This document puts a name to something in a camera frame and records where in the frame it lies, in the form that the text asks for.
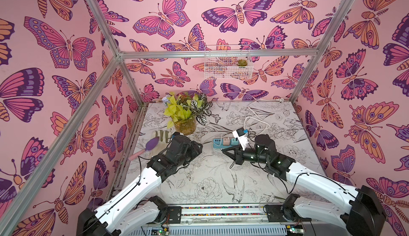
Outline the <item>pink usb charger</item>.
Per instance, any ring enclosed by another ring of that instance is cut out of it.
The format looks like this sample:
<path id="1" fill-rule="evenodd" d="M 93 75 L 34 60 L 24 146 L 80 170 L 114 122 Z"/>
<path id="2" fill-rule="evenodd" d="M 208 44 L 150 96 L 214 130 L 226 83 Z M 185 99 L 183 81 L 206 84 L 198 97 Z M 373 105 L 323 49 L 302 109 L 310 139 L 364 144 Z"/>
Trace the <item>pink usb charger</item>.
<path id="1" fill-rule="evenodd" d="M 222 144 L 225 145 L 225 146 L 230 145 L 231 144 L 231 139 L 229 137 L 223 138 Z"/>

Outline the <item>teal usb charger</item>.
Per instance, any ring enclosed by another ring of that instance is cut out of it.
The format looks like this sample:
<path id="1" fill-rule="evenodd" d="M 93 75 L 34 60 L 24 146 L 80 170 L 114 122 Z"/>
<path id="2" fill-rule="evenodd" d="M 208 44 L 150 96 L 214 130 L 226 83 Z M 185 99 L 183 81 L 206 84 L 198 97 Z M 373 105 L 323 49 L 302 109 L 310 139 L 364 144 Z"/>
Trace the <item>teal usb charger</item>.
<path id="1" fill-rule="evenodd" d="M 235 145 L 240 145 L 240 142 L 237 138 L 231 138 L 230 139 L 230 145 L 235 146 Z"/>

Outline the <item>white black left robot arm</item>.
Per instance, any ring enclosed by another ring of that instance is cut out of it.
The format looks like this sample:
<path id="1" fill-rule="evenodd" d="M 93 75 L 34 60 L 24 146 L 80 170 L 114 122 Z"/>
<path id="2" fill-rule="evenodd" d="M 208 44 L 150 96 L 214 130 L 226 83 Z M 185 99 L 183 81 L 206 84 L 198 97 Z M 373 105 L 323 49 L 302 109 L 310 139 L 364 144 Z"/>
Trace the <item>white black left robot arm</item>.
<path id="1" fill-rule="evenodd" d="M 168 218 L 167 204 L 158 196 L 145 197 L 166 179 L 187 167 L 202 154 L 203 145 L 184 135 L 174 135 L 153 156 L 140 175 L 96 210 L 85 209 L 78 217 L 78 236 L 125 236 L 146 224 L 162 224 Z"/>

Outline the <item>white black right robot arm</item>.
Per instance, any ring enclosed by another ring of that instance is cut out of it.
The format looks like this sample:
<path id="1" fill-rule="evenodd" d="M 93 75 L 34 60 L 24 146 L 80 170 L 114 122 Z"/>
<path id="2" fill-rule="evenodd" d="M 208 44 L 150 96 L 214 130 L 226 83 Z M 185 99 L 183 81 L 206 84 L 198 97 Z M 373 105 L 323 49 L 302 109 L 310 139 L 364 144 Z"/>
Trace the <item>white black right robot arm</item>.
<path id="1" fill-rule="evenodd" d="M 319 220 L 343 228 L 352 236 L 381 234 L 387 220 L 386 212 L 370 188 L 339 183 L 308 169 L 293 158 L 279 153 L 275 142 L 266 134 L 255 137 L 254 147 L 249 146 L 244 135 L 238 140 L 239 145 L 222 149 L 222 153 L 235 164 L 242 165 L 246 161 L 265 164 L 267 173 L 325 199 L 324 202 L 314 201 L 290 193 L 281 206 L 282 215 L 287 221 Z"/>

